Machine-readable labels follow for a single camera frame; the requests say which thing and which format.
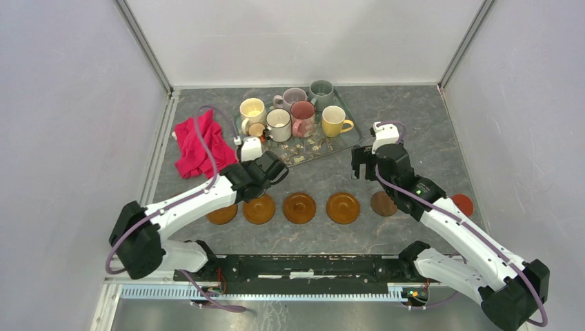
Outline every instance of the tray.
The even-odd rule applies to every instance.
[[[321,112],[316,112],[315,125],[317,126],[317,129],[312,136],[307,138],[291,136],[289,140],[282,143],[268,140],[264,143],[264,148],[274,152],[287,166],[290,167],[359,144],[362,138],[361,130],[339,92],[334,90],[334,93],[335,98],[333,99],[333,105],[339,106],[345,110],[346,118],[354,123],[354,128],[352,130],[341,133],[337,137],[328,138],[325,136],[321,128]],[[265,103],[265,106],[268,112],[274,109],[272,102]],[[234,117],[234,124],[239,133],[244,134],[241,131],[241,116],[239,112]]]

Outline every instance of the small cup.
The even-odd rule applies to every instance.
[[[248,136],[250,137],[262,137],[266,126],[262,123],[254,123],[248,128]]]
[[[307,100],[307,93],[301,88],[289,88],[282,95],[275,95],[272,104],[275,108],[282,108],[290,111],[290,107],[297,101]]]
[[[334,91],[330,81],[313,81],[309,87],[309,100],[317,111],[322,112],[333,105]]]
[[[349,124],[349,128],[344,128],[344,124]],[[340,133],[353,129],[353,122],[346,119],[346,112],[341,107],[329,106],[323,110],[321,115],[321,126],[327,137],[333,138]]]
[[[241,115],[241,131],[248,132],[249,127],[254,123],[266,125],[266,107],[260,99],[250,98],[239,105]]]
[[[268,134],[277,143],[287,141],[292,132],[290,114],[284,109],[274,109],[266,117]]]
[[[313,134],[315,129],[315,107],[309,101],[297,101],[290,108],[292,117],[292,134],[306,138]]]

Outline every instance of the red towel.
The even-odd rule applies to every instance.
[[[216,121],[213,121],[213,110],[208,110],[198,117],[197,123],[205,143],[217,163],[217,171],[236,163],[237,159],[234,150],[228,146],[221,136],[221,126]],[[211,161],[201,146],[195,131],[195,120],[190,117],[187,121],[177,124],[175,134],[181,151],[181,158],[175,162],[175,167],[177,167],[181,177],[187,179],[201,174],[205,174],[208,179],[213,177]]]

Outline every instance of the gray mug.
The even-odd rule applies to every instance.
[[[290,107],[293,106],[293,103],[304,100],[307,100],[307,93],[305,91],[301,88],[289,88],[284,91],[282,95],[275,95],[272,99],[272,104],[275,109],[282,108],[290,111]]]
[[[309,101],[317,111],[322,112],[325,108],[333,105],[335,96],[333,84],[330,81],[313,81],[309,88]]]

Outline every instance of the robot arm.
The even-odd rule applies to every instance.
[[[524,273],[542,302],[548,295],[548,268],[539,260],[528,263],[507,250],[468,219],[437,184],[416,175],[406,149],[396,144],[394,125],[378,127],[375,123],[371,132],[376,136],[372,146],[352,149],[354,176],[359,178],[359,167],[365,164],[367,180],[380,182],[402,212],[445,238],[468,260],[465,265],[417,241],[399,255],[406,274],[444,283],[479,303],[500,328],[518,329],[537,310],[537,304],[513,268]],[[490,245],[509,261],[503,261]]]
[[[288,168],[275,154],[261,153],[258,138],[244,141],[239,148],[239,158],[242,162],[223,169],[209,190],[205,189],[210,183],[207,181],[165,201],[145,207],[133,201],[122,208],[110,235],[112,247],[128,229],[150,217],[117,249],[119,260],[130,278],[140,279],[155,270],[198,271],[207,262],[206,246],[168,238],[214,210],[261,197],[288,174]]]

